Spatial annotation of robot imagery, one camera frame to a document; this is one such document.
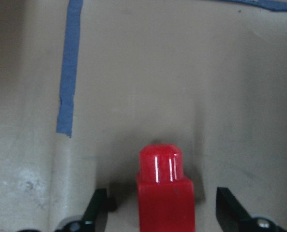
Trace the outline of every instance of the red cap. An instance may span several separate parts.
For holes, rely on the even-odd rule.
[[[171,183],[184,177],[181,150],[173,144],[152,144],[140,151],[139,178],[149,183]]]

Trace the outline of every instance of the blue tape strip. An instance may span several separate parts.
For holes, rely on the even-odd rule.
[[[287,2],[273,1],[273,0],[220,0],[229,2],[238,2],[257,6],[263,9],[276,11],[276,12],[287,12]]]
[[[76,88],[76,68],[80,42],[80,15],[83,0],[70,0],[60,78],[60,112],[57,118],[57,133],[71,138]]]

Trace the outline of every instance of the red plastic object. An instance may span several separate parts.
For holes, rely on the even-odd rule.
[[[181,150],[154,144],[139,156],[140,232],[195,232],[194,186],[184,176]]]

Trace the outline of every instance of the beige surface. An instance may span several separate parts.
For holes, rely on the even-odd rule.
[[[177,144],[196,231],[220,232],[217,186],[287,229],[287,14],[216,1],[90,0],[73,137],[56,134],[67,1],[0,1],[0,232],[52,231],[96,187],[138,231],[137,154]]]

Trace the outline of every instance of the blue tape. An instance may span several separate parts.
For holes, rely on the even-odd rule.
[[[76,88],[76,68],[80,42],[80,15],[83,0],[70,0],[60,78],[60,112],[57,118],[57,133],[71,138]]]
[[[287,2],[273,0],[220,0],[248,4],[276,12],[287,12]]]

